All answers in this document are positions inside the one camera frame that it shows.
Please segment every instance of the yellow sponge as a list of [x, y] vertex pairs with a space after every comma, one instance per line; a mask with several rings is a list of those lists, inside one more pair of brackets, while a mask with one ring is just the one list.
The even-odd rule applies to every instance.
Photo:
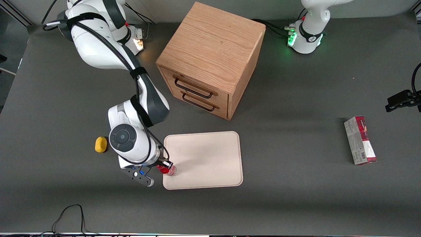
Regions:
[[107, 139], [105, 137], [98, 137], [95, 142], [95, 151], [103, 153], [107, 149]]

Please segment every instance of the drawer handle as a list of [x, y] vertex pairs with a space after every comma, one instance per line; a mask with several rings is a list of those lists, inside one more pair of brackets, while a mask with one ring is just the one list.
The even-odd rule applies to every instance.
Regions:
[[199, 105], [199, 104], [197, 104], [197, 103], [195, 103], [195, 102], [193, 102], [193, 101], [191, 101], [191, 100], [186, 99], [186, 98], [185, 98], [185, 96], [186, 96], [186, 93], [183, 93], [183, 100], [184, 100], [185, 102], [187, 102], [187, 103], [190, 103], [190, 104], [192, 104], [192, 105], [195, 105], [195, 106], [197, 106], [197, 107], [199, 107], [199, 108], [201, 108], [201, 109], [204, 109], [204, 110], [206, 110], [206, 111], [208, 111], [208, 112], [212, 112], [212, 111], [214, 111], [214, 110], [215, 110], [215, 107], [216, 107], [216, 106], [212, 106], [212, 108], [211, 108], [211, 109], [208, 109], [208, 108], [203, 107], [203, 106], [201, 106], [201, 105]]
[[186, 91], [188, 91], [188, 92], [191, 92], [191, 93], [193, 93], [193, 94], [195, 94], [195, 95], [198, 95], [198, 96], [200, 96], [200, 97], [202, 97], [202, 98], [205, 98], [205, 99], [209, 99], [212, 95], [213, 95], [213, 93], [211, 92], [208, 96], [206, 96], [206, 95], [204, 95], [204, 94], [201, 94], [201, 93], [199, 93], [199, 92], [195, 92], [195, 91], [193, 91], [193, 90], [191, 90], [191, 89], [189, 89], [189, 88], [187, 88], [187, 87], [185, 87], [185, 86], [182, 86], [182, 85], [180, 85], [180, 84], [177, 84], [177, 82], [179, 81], [179, 79], [178, 78], [176, 78], [176, 80], [174, 81], [174, 83], [175, 83], [175, 85], [177, 86], [177, 87], [180, 87], [181, 89], [184, 89], [184, 90], [186, 90]]

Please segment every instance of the red and white box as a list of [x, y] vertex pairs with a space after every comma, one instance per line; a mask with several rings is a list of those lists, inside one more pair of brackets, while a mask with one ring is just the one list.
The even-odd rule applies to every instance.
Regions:
[[355, 165], [376, 162], [376, 155], [367, 136], [364, 116], [355, 116], [344, 123]]

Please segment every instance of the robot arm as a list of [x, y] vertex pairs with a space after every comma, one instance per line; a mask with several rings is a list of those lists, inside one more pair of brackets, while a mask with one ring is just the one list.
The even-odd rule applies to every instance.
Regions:
[[288, 46], [301, 54], [309, 54], [320, 45], [323, 30], [330, 20], [329, 7], [353, 0], [301, 0], [308, 13], [304, 19], [292, 24]]
[[[71, 38], [87, 64], [101, 69], [128, 70], [136, 81], [137, 95], [108, 111], [111, 127], [109, 143], [119, 155], [120, 167], [129, 169], [129, 173], [136, 167], [147, 167], [149, 170], [156, 165], [170, 169], [172, 162], [163, 157], [165, 148], [150, 137], [147, 129], [166, 119], [169, 114], [168, 102], [153, 85], [132, 51], [115, 39], [112, 29], [117, 29], [119, 25], [110, 17], [110, 9], [104, 7], [110, 1], [114, 1], [116, 11], [123, 10], [119, 4], [124, 3], [121, 0], [70, 0], [66, 18], [55, 24], [60, 23], [59, 28], [64, 35], [65, 32], [69, 33], [67, 38]], [[146, 186], [153, 184], [147, 172], [139, 171], [136, 174], [139, 174], [136, 180], [140, 183]]]

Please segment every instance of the gray table surface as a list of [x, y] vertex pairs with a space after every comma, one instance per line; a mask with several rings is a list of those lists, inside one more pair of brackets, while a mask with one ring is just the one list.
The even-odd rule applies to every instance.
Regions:
[[[139, 56], [171, 107], [151, 130], [162, 140], [238, 132], [242, 185], [168, 191], [157, 170], [151, 188], [128, 179], [113, 151], [93, 145], [109, 132], [108, 108], [134, 94], [130, 76], [88, 66], [58, 31], [30, 29], [0, 115], [1, 232], [47, 231], [79, 203], [94, 232], [420, 235], [421, 114], [384, 109], [421, 61], [414, 14], [332, 19], [310, 55], [268, 30], [231, 121], [171, 96], [155, 60], [177, 26], [152, 25]], [[352, 163], [343, 121], [356, 115], [377, 163]], [[57, 230], [78, 232], [79, 218], [69, 210]]]

